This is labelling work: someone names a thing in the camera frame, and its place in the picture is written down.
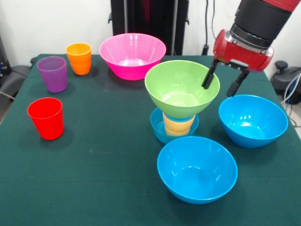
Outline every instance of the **yellow cup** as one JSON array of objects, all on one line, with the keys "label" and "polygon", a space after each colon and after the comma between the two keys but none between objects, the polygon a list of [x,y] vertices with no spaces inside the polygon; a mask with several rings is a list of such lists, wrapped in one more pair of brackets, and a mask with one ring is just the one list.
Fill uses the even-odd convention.
[{"label": "yellow cup", "polygon": [[170,136],[183,136],[189,133],[190,127],[193,124],[195,115],[188,121],[177,122],[166,117],[163,113],[163,120],[166,134]]},{"label": "yellow cup", "polygon": [[66,54],[74,73],[85,75],[90,72],[92,49],[89,44],[73,43],[66,47]]}]

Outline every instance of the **plastic bowl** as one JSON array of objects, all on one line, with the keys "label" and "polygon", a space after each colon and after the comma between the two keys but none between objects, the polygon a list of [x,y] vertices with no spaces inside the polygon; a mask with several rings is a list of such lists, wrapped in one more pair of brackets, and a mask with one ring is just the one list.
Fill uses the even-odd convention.
[{"label": "plastic bowl", "polygon": [[237,95],[224,100],[219,108],[222,125],[238,146],[265,146],[287,129],[285,112],[275,103],[251,95]]},{"label": "plastic bowl", "polygon": [[216,75],[208,89],[202,87],[208,70],[192,61],[167,61],[149,70],[145,86],[152,101],[165,114],[189,118],[203,111],[220,90]]},{"label": "plastic bowl", "polygon": [[99,47],[100,56],[114,73],[132,81],[144,79],[165,53],[166,46],[160,39],[139,33],[115,35]]},{"label": "plastic bowl", "polygon": [[190,204],[213,202],[235,185],[238,169],[233,156],[204,137],[182,137],[161,150],[157,167],[168,190]]},{"label": "plastic bowl", "polygon": [[164,129],[164,121],[163,121],[163,114],[162,111],[159,108],[156,108],[150,115],[150,124],[154,130],[154,134],[156,136],[156,138],[161,141],[164,144],[169,143],[170,141],[180,138],[180,137],[184,137],[184,136],[192,136],[194,134],[194,132],[196,131],[196,129],[198,128],[198,124],[199,124],[199,119],[198,116],[196,115],[192,126],[190,127],[190,131],[187,135],[184,136],[170,136],[167,135]]}]

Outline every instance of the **cable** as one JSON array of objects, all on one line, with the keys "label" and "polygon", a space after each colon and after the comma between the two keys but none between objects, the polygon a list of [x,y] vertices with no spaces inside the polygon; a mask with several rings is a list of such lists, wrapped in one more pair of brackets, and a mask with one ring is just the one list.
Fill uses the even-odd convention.
[{"label": "cable", "polygon": [[212,21],[211,21],[211,30],[212,30],[212,34],[213,34],[214,39],[216,39],[216,36],[214,34],[214,30],[213,30],[214,16],[215,16],[215,0],[213,0],[213,15],[212,15]]},{"label": "cable", "polygon": [[205,10],[205,32],[206,32],[206,45],[208,45],[207,14],[208,14],[208,0],[206,0],[206,10]]},{"label": "cable", "polygon": [[292,124],[295,128],[301,128],[301,126],[297,125],[296,121],[294,119],[291,118],[291,114],[293,112],[293,105],[291,105],[291,111],[288,114],[288,118],[292,121]]},{"label": "cable", "polygon": [[1,92],[0,91],[0,94],[2,94],[2,95],[4,95],[4,96],[6,96],[6,97],[8,97],[8,98],[10,98],[10,99],[15,99],[14,97],[12,97],[11,95],[9,95],[9,94],[6,94],[6,93],[3,93],[3,92]]},{"label": "cable", "polygon": [[[285,98],[285,99],[281,102],[282,104],[285,103],[285,102],[293,95],[294,91],[297,89],[297,86],[298,86],[298,84],[299,84],[300,78],[301,78],[301,74],[298,74],[293,80],[290,81],[290,83],[288,84],[288,86],[287,86],[286,89],[285,89],[285,92],[284,92],[284,98]],[[292,84],[295,80],[297,80],[297,81],[296,81],[296,83],[295,83],[295,85],[294,85],[294,87],[293,87],[292,92],[286,97],[288,89],[290,88],[291,84]]]},{"label": "cable", "polygon": [[289,112],[288,117],[291,117],[292,112],[293,112],[293,105],[291,105],[291,111]]},{"label": "cable", "polygon": [[[293,90],[293,86],[295,85],[295,81],[292,83],[292,85],[291,85],[291,87],[290,87],[290,93],[289,94],[291,94],[292,93],[292,90]],[[290,105],[290,101],[291,101],[291,98],[288,98],[288,101],[287,101],[287,103],[286,103],[286,109],[285,109],[285,112],[287,111],[287,108],[288,108],[288,106]]]}]

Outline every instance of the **green tablecloth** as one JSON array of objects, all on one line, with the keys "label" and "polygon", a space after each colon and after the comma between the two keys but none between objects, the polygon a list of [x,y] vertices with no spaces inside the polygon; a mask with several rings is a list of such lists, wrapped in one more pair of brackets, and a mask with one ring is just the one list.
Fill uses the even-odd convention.
[{"label": "green tablecloth", "polygon": [[[164,58],[173,59],[206,66],[212,60]],[[89,75],[74,75],[69,63],[67,71],[67,90],[51,94],[34,66],[0,126],[1,226],[301,225],[301,142],[292,125],[255,150],[239,148],[222,129],[218,106],[238,71],[218,66],[221,91],[199,115],[195,134],[232,153],[238,180],[226,196],[201,206],[177,200],[159,178],[163,144],[151,129],[155,105],[144,82],[117,78],[99,56]],[[250,74],[238,94],[280,105],[264,73]],[[63,102],[65,132],[54,141],[40,139],[26,113],[32,101],[48,96]]]}]

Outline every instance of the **orange cup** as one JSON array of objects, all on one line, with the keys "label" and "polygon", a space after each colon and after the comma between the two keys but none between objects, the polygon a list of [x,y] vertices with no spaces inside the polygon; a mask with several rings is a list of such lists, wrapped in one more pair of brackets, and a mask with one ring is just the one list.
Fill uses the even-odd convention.
[{"label": "orange cup", "polygon": [[85,75],[90,72],[92,49],[89,44],[73,43],[66,47],[66,54],[74,73]]}]

